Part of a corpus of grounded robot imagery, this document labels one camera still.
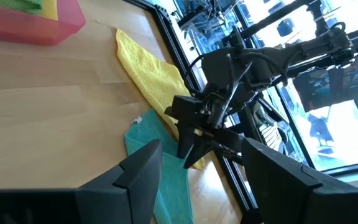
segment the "yellow cloth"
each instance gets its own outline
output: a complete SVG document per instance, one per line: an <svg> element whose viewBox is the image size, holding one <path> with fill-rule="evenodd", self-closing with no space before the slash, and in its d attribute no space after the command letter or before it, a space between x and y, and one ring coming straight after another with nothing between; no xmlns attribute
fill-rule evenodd
<svg viewBox="0 0 358 224"><path fill-rule="evenodd" d="M174 65L155 58L119 29L117 30L116 40L118 44L117 55L122 66L146 100L168 123L178 139L176 120L164 114L165 109L172 105L173 96L190 96L178 69ZM203 169L204 166L204 159L200 159L193 165L197 169Z"/></svg>
<svg viewBox="0 0 358 224"><path fill-rule="evenodd" d="M57 21L58 20L57 0L44 0L44 6L42 8L42 12L40 16Z"/></svg>

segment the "red bin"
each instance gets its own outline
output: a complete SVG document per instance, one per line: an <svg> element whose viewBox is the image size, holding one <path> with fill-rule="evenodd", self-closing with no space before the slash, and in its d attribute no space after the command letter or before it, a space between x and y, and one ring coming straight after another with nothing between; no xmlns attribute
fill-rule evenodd
<svg viewBox="0 0 358 224"><path fill-rule="evenodd" d="M84 25L77 0L57 0L58 21L0 7L0 40L56 45Z"/></svg>

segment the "wooden table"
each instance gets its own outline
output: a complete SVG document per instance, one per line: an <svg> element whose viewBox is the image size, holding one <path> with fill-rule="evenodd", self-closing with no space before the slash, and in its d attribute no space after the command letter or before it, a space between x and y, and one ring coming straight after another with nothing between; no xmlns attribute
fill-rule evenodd
<svg viewBox="0 0 358 224"><path fill-rule="evenodd" d="M0 42L0 189L79 187L126 157L124 133L150 106L116 57L117 28L172 63L148 12L79 2L86 25L58 46ZM215 164L189 172L195 223L238 223Z"/></svg>

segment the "green cloth in bin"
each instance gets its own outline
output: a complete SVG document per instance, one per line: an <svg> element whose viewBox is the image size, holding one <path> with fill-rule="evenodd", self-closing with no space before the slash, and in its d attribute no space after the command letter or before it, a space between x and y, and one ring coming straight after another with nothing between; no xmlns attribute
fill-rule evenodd
<svg viewBox="0 0 358 224"><path fill-rule="evenodd" d="M0 0L0 7L29 14L41 14L43 0Z"/></svg>

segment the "teal towel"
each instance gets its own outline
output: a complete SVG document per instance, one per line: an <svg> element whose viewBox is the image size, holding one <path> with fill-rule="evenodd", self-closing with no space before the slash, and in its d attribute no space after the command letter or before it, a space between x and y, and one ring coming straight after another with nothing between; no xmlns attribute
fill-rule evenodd
<svg viewBox="0 0 358 224"><path fill-rule="evenodd" d="M131 155L151 140L161 140L162 176L154 206L155 219L160 224L193 223L187 170L183 168L185 161L175 156L178 144L154 110L149 110L142 119L126 133L125 144Z"/></svg>
<svg viewBox="0 0 358 224"><path fill-rule="evenodd" d="M43 0L0 0L0 7L39 15L42 12L42 3Z"/></svg>

